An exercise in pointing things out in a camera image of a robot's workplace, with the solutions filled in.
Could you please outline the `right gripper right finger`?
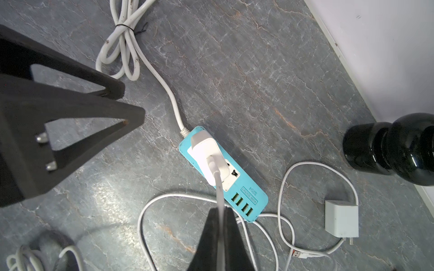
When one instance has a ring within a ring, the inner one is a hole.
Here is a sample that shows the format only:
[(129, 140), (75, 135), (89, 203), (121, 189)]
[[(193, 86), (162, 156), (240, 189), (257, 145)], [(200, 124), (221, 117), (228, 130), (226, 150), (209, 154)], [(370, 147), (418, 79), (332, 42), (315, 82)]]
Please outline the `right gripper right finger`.
[(219, 222), (217, 208), (209, 211), (189, 271), (253, 271), (231, 208)]

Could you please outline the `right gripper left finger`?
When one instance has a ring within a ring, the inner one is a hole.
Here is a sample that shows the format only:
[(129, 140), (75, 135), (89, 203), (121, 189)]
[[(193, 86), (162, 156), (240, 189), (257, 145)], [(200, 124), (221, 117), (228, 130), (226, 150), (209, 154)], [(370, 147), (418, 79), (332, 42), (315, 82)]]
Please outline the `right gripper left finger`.
[[(38, 64), (102, 86), (79, 93), (36, 82)], [(122, 103), (125, 86), (8, 27), (1, 27), (1, 206), (49, 192), (113, 142), (142, 126), (145, 110)], [(45, 128), (59, 119), (110, 118), (119, 123), (62, 150)]]

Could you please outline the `teal power strip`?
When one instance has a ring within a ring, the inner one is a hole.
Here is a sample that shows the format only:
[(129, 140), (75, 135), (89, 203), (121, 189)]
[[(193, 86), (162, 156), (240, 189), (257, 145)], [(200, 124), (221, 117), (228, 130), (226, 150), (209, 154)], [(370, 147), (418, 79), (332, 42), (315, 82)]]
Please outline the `teal power strip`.
[(237, 161), (219, 146), (229, 168), (222, 180), (225, 200), (248, 222), (254, 222), (269, 202), (267, 194), (244, 171)]

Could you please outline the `small white phone charger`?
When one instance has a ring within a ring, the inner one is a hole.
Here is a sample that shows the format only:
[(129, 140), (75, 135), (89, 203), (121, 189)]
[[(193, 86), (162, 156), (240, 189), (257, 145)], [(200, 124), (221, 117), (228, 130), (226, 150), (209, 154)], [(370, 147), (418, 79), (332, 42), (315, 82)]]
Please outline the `small white phone charger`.
[(223, 187), (223, 180), (230, 174), (229, 166), (217, 141), (207, 131), (192, 136), (188, 154), (211, 186)]

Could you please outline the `white square laptop charger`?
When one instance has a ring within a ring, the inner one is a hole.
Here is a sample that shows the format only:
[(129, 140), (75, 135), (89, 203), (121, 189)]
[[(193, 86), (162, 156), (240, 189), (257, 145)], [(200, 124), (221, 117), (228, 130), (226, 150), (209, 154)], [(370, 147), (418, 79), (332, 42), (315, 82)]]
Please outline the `white square laptop charger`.
[(348, 238), (350, 245), (359, 237), (359, 200), (354, 203), (325, 200), (325, 230), (338, 238)]

